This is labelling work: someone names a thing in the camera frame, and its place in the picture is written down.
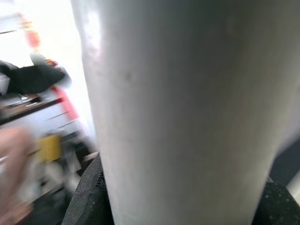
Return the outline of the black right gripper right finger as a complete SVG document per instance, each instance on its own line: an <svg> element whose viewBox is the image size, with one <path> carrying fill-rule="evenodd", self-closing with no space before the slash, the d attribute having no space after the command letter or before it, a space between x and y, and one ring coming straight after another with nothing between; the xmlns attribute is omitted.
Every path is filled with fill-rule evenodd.
<svg viewBox="0 0 300 225"><path fill-rule="evenodd" d="M300 223L300 180L286 186L268 178L254 216L255 225L298 225Z"/></svg>

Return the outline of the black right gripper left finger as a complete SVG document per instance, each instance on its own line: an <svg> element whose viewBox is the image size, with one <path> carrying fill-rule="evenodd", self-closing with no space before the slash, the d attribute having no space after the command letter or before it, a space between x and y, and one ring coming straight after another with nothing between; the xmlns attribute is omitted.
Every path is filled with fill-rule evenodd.
<svg viewBox="0 0 300 225"><path fill-rule="evenodd" d="M113 224L113 216L99 153L82 174L62 224Z"/></svg>

